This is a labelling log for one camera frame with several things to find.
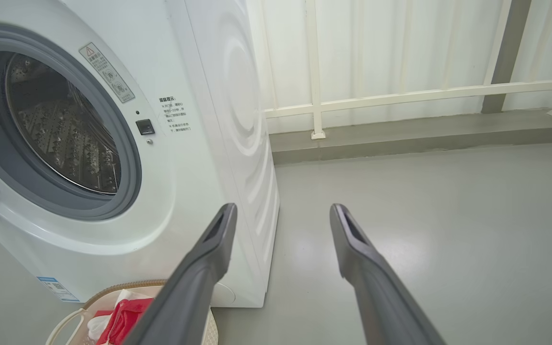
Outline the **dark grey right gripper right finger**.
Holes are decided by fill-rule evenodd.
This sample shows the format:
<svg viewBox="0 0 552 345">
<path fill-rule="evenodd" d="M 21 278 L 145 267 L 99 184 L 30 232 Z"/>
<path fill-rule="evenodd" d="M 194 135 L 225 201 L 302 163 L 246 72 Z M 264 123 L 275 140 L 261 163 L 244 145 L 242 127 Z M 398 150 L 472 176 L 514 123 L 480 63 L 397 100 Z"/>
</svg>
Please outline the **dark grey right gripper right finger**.
<svg viewBox="0 0 552 345">
<path fill-rule="evenodd" d="M 443 345 L 436 327 L 350 210 L 331 205 L 329 223 L 340 274 L 355 291 L 366 343 Z"/>
</svg>

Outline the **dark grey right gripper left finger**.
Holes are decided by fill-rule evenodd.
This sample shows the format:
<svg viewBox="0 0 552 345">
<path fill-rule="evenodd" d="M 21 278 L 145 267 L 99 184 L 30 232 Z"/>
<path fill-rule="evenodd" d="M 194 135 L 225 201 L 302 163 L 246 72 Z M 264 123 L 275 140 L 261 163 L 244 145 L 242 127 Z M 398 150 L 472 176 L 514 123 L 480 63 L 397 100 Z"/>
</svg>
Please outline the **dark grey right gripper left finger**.
<svg viewBox="0 0 552 345">
<path fill-rule="evenodd" d="M 200 345 L 213 289 L 227 273 L 237 206 L 222 205 L 125 339 L 126 345 Z"/>
</svg>

